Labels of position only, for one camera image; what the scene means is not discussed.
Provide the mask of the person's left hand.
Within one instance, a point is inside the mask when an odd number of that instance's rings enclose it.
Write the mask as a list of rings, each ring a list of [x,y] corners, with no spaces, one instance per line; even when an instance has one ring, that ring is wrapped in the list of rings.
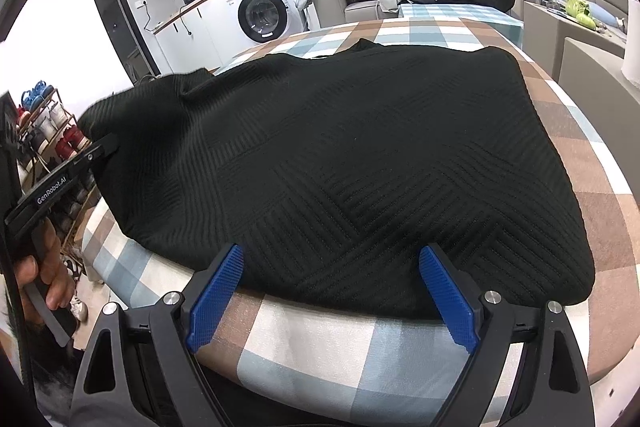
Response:
[[[34,256],[27,256],[14,263],[14,275],[20,288],[25,320],[38,326],[44,321],[24,291],[26,285],[40,279],[49,286],[44,300],[51,311],[66,308],[75,294],[75,283],[62,260],[60,239],[48,218],[43,220],[43,245],[46,253],[41,261]]]

